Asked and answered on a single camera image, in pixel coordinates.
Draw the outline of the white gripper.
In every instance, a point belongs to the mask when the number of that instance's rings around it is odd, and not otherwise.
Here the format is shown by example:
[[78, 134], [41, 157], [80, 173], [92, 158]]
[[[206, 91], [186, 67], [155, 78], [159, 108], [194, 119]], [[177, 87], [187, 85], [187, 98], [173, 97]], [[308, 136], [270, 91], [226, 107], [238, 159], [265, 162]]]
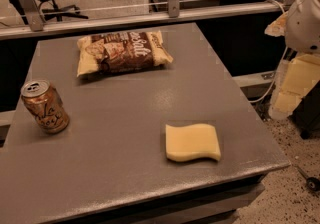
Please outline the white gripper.
[[287, 12], [269, 24], [264, 33], [285, 35], [286, 45], [298, 54], [280, 71], [268, 114], [282, 120], [290, 116], [302, 99], [320, 81], [320, 0], [296, 0]]

